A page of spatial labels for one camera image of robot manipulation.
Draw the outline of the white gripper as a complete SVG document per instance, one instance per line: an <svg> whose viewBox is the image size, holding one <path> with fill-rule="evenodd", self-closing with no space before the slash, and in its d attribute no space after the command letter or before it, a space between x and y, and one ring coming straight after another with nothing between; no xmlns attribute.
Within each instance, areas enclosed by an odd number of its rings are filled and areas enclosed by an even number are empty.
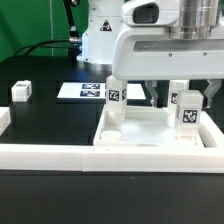
<svg viewBox="0 0 224 224"><path fill-rule="evenodd" d="M206 107L224 79L222 0L129 0L121 8L112 74L120 80L148 80L157 106L157 82L209 79Z"/></svg>

